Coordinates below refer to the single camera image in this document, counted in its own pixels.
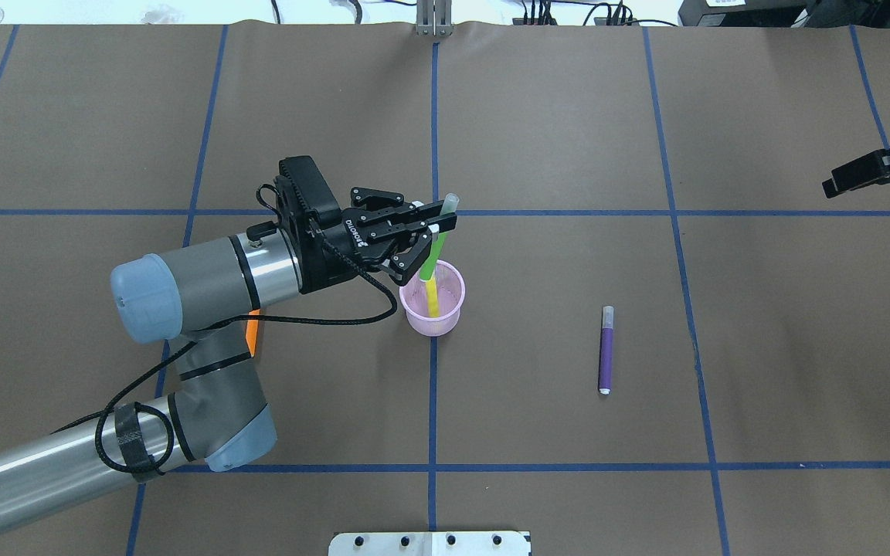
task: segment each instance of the black box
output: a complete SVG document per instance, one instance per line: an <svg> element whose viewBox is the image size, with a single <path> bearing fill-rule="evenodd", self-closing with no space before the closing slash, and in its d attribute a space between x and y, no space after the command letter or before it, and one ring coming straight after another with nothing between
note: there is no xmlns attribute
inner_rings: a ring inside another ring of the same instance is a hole
<svg viewBox="0 0 890 556"><path fill-rule="evenodd" d="M678 18L685 27L791 27L805 7L805 0L683 0Z"/></svg>

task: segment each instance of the white mounting plate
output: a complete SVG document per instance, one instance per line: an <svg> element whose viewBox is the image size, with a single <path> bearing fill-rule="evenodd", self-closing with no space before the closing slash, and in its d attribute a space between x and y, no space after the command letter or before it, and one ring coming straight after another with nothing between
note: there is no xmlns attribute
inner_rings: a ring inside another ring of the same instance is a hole
<svg viewBox="0 0 890 556"><path fill-rule="evenodd" d="M494 542L494 536L501 543ZM449 537L454 544L449 544ZM328 556L530 556L527 531L400 532L400 534L339 534L328 545Z"/></svg>

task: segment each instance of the cup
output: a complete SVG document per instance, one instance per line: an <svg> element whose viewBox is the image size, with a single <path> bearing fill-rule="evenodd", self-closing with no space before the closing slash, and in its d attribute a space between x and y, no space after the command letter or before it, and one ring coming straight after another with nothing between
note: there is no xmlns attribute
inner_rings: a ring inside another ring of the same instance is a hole
<svg viewBox="0 0 890 556"><path fill-rule="evenodd" d="M454 266L439 260L435 264L435 283L438 285L438 314L441 317L428 317L428 294L420 275L400 288L400 303L407 313L407 323L427 337L440 337L455 328L459 321L462 302L466 300L466 282Z"/></svg>

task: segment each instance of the orange marker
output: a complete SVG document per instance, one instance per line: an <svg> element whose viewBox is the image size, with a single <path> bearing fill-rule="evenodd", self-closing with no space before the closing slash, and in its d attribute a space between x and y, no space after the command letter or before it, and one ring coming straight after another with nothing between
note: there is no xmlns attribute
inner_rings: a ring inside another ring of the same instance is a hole
<svg viewBox="0 0 890 556"><path fill-rule="evenodd" d="M250 314L259 314L259 309ZM246 321L246 345L250 346L250 355L256 355L256 337L259 332L258 320Z"/></svg>

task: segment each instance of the blue joint cap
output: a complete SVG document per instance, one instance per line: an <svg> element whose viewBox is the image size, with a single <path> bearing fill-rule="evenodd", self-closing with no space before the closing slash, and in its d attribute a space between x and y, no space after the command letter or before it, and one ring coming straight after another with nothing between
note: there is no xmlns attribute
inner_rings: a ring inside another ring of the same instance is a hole
<svg viewBox="0 0 890 556"><path fill-rule="evenodd" d="M267 404L243 430L206 457L205 463L211 471L229 471L266 455L276 443L277 427L273 425L270 404Z"/></svg>
<svg viewBox="0 0 890 556"><path fill-rule="evenodd" d="M139 344L181 333L184 314L177 281L153 253L112 270L112 296L126 331Z"/></svg>

